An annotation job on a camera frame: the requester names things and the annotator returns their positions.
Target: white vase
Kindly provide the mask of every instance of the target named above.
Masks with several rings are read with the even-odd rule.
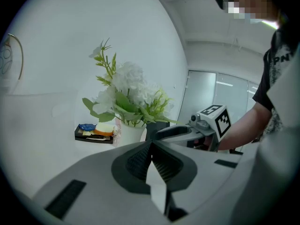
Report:
[[[137,124],[135,127],[133,127],[121,122],[121,138],[118,143],[118,147],[132,143],[139,143],[146,128],[146,124],[143,126],[142,124],[143,122],[140,122],[140,124]]]

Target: frosted glass panel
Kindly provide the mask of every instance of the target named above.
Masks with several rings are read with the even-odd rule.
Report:
[[[247,90],[247,80],[218,74],[214,104],[227,106],[232,123],[238,121],[246,113],[248,105]]]
[[[248,89],[248,105],[247,105],[247,112],[254,106],[255,101],[252,99],[254,94],[257,91],[258,84],[249,82],[249,89]]]
[[[178,121],[187,123],[193,113],[212,104],[216,85],[216,74],[189,71]]]

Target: artificial flower arrangement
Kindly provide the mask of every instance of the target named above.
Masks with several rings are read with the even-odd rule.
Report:
[[[106,46],[107,41],[90,55],[97,61],[97,66],[106,69],[106,74],[97,76],[97,79],[107,86],[93,101],[82,99],[90,114],[99,122],[116,117],[131,127],[143,127],[158,121],[177,123],[167,118],[173,108],[172,99],[157,84],[145,80],[140,66],[130,62],[117,65],[116,53],[109,62],[105,51],[111,46]]]

